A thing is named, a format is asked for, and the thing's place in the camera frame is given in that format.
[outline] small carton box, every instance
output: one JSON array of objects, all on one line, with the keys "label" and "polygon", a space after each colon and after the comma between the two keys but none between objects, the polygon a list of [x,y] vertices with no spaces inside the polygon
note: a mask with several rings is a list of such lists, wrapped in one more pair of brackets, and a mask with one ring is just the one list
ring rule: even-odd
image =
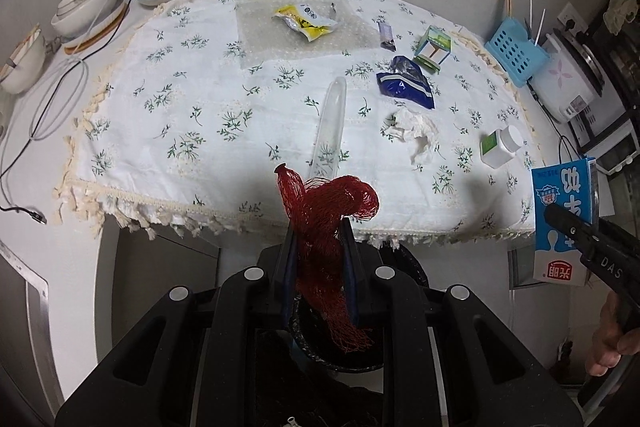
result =
[{"label": "small carton box", "polygon": [[451,53],[451,37],[436,26],[429,26],[418,43],[415,61],[433,71],[440,71],[440,65]]},{"label": "small carton box", "polygon": [[536,253],[533,277],[555,284],[584,286],[589,271],[580,263],[574,241],[553,229],[544,217],[545,207],[557,203],[581,219],[598,219],[595,202],[598,178],[593,158],[533,169],[536,214]]}]

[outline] bubble wrap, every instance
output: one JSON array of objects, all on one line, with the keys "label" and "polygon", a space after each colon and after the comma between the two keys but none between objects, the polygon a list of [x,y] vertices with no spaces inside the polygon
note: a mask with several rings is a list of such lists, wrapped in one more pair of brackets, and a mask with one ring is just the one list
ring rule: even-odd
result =
[{"label": "bubble wrap", "polygon": [[[332,3],[335,16],[332,16]],[[278,8],[287,4],[309,4],[316,13],[335,18],[340,25],[333,33],[308,42],[302,33],[273,17]],[[347,0],[238,0],[236,19],[238,36],[246,53],[240,60],[242,69],[275,58],[297,60],[340,54],[342,50],[380,47],[378,32],[358,17]]]}]

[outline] blue milk carton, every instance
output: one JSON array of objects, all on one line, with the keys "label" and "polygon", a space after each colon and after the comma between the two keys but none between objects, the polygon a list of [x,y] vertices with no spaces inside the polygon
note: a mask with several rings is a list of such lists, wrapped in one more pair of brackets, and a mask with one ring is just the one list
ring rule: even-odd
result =
[{"label": "blue milk carton", "polygon": [[557,203],[592,223],[598,219],[598,177],[594,158],[532,169],[536,215],[533,277],[539,281],[583,286],[588,270],[580,263],[574,241],[545,221],[545,207]]}]

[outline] rice cooker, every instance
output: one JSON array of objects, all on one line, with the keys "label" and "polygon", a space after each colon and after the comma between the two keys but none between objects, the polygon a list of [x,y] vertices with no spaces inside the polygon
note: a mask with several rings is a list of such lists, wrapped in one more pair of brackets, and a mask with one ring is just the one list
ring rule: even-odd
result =
[{"label": "rice cooker", "polygon": [[552,117],[566,123],[602,96],[602,71],[587,45],[569,31],[554,29],[543,48],[551,56],[530,80],[540,102]]}]

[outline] silver screw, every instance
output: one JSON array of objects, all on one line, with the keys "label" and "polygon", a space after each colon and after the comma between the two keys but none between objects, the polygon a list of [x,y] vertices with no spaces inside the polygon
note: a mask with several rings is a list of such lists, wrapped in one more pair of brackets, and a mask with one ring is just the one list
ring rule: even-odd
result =
[{"label": "silver screw", "polygon": [[378,266],[376,268],[376,275],[380,277],[380,279],[393,279],[396,271],[390,266]]},{"label": "silver screw", "polygon": [[263,275],[264,272],[262,268],[258,268],[257,266],[254,266],[253,268],[247,268],[244,271],[244,278],[249,281],[257,281],[258,279],[261,279]]},{"label": "silver screw", "polygon": [[458,284],[457,286],[453,286],[451,289],[451,296],[460,301],[468,299],[469,295],[469,289],[466,286]]},{"label": "silver screw", "polygon": [[189,295],[189,290],[184,286],[176,286],[173,290],[169,292],[169,298],[172,301],[181,301],[186,299]]}]

